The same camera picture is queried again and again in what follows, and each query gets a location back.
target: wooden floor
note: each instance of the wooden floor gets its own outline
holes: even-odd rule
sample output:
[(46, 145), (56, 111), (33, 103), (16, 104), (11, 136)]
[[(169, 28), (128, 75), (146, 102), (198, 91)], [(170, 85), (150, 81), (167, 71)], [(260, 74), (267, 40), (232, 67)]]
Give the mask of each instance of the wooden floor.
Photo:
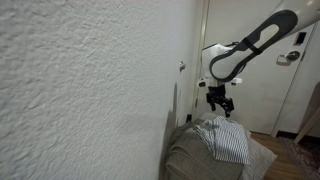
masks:
[(278, 155), (278, 158), (273, 162), (265, 175), (266, 180), (306, 179), (304, 178), (302, 170), (295, 164), (294, 160), (277, 138), (258, 133), (252, 133), (251, 137)]

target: textured white wall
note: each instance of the textured white wall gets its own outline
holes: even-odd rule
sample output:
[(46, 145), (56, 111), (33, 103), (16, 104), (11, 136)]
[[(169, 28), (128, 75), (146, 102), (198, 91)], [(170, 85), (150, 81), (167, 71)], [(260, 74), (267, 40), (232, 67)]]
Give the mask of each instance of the textured white wall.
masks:
[(197, 5), (1, 1), (0, 179), (158, 179), (191, 113)]

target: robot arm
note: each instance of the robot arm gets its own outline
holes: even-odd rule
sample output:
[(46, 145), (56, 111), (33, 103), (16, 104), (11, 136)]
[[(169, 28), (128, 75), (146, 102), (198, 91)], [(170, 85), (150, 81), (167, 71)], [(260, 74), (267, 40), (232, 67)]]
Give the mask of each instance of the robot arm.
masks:
[(203, 49), (204, 77), (198, 80), (198, 86), (209, 87), (207, 101), (212, 110), (215, 110), (213, 106), (217, 103), (228, 117), (233, 104), (225, 105), (230, 99), (225, 98), (224, 83), (232, 81), (246, 63), (268, 47), (318, 20), (320, 0), (282, 0), (268, 19), (233, 48), (216, 44)]

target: door lock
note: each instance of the door lock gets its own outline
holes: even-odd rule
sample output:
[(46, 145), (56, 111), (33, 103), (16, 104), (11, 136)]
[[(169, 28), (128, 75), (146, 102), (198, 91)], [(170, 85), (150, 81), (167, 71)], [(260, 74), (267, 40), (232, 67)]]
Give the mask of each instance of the door lock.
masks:
[(300, 53), (298, 51), (291, 51), (285, 57), (289, 61), (295, 61), (295, 60), (299, 59)]

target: striped shirt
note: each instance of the striped shirt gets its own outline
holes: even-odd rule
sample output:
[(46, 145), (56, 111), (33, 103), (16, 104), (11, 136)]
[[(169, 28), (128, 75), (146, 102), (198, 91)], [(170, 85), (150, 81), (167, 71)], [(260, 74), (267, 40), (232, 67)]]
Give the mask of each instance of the striped shirt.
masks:
[(218, 116), (197, 125), (196, 131), (215, 159), (250, 164), (247, 137), (240, 124)]

